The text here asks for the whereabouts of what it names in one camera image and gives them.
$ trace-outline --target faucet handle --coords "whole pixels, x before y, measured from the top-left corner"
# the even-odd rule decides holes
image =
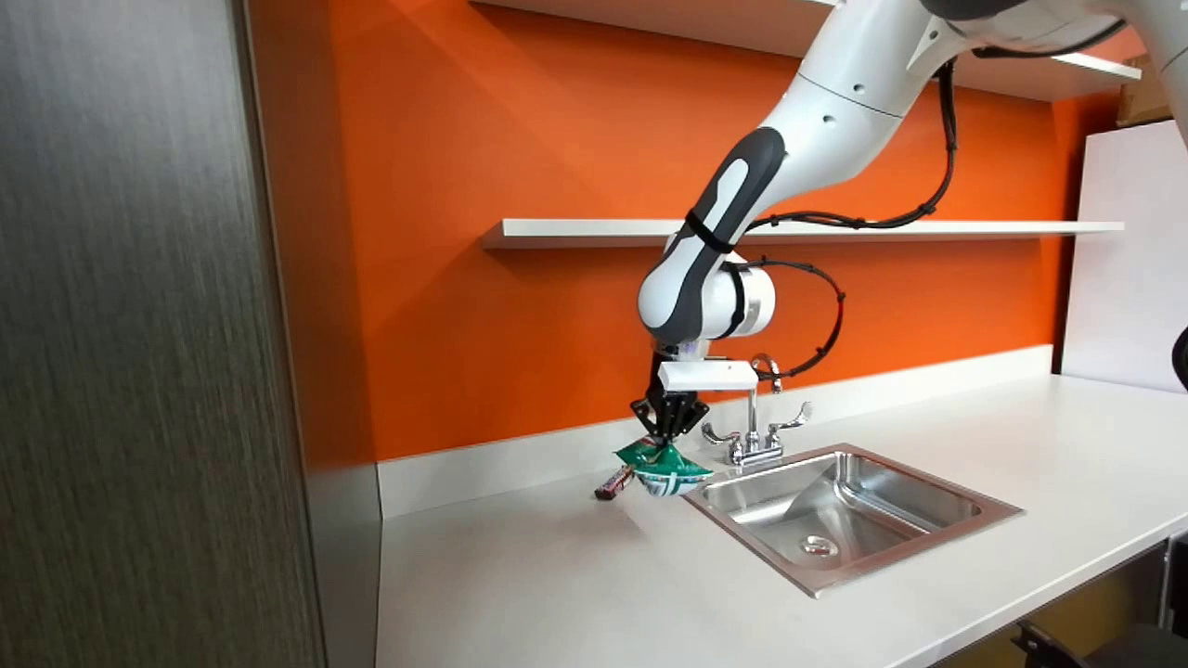
[[[805,427],[810,421],[813,421],[813,406],[805,402],[792,425],[769,425],[769,437],[776,437],[779,432]]]
[[[710,437],[712,447],[734,447],[743,432],[716,435],[712,425],[703,425],[703,437]]]

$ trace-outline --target green object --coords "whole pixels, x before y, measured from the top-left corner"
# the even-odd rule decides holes
[[[710,479],[710,468],[684,456],[672,443],[638,437],[618,456],[636,473],[643,491],[651,491],[653,499],[680,499],[700,491]]]

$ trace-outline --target stainless steel sink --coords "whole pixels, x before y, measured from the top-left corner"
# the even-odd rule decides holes
[[[813,598],[1021,513],[858,447],[712,479],[687,500]]]

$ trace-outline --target black cable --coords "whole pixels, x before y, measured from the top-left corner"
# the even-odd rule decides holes
[[[834,295],[834,300],[841,300],[841,311],[834,311],[834,321],[832,321],[832,332],[830,332],[826,347],[820,347],[810,359],[801,359],[801,365],[795,365],[795,369],[789,369],[789,370],[779,370],[779,374],[766,370],[766,380],[795,380],[795,374],[816,369],[816,365],[841,347],[843,326],[847,326],[847,295],[843,295],[843,287],[841,287],[832,274],[826,274],[816,264],[799,264],[799,260],[761,255],[759,264],[747,264],[747,268],[792,268],[792,271],[813,274],[813,280],[820,280],[826,287],[832,287],[832,295]]]
[[[784,226],[784,224],[810,224],[810,226],[851,226],[851,229],[896,229],[905,224],[916,224],[926,217],[935,212],[935,204],[948,197],[953,171],[957,171],[957,110],[953,110],[953,67],[957,60],[943,63],[935,70],[935,86],[941,86],[941,123],[943,123],[943,179],[933,188],[927,201],[920,201],[915,212],[890,217],[890,219],[863,219],[863,217],[834,217],[834,212],[776,212],[766,219],[755,219],[747,229],[755,226]]]
[[[1050,54],[1015,54],[1015,49],[989,45],[989,49],[974,49],[974,57],[981,57],[981,60],[1050,60],[1050,57],[1084,54],[1084,49],[1113,36],[1118,31],[1124,31],[1124,19],[1112,24],[1102,34],[1093,34],[1087,41],[1050,49]]]

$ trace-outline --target robotic arm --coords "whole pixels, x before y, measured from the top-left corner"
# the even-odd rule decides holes
[[[1188,8],[1180,0],[841,0],[792,88],[716,166],[638,289],[653,370],[636,415],[653,443],[691,432],[703,389],[755,389],[750,365],[710,359],[710,341],[774,323],[776,289],[734,253],[779,201],[863,175],[927,77],[969,49],[1058,54],[1131,24],[1188,139]]]

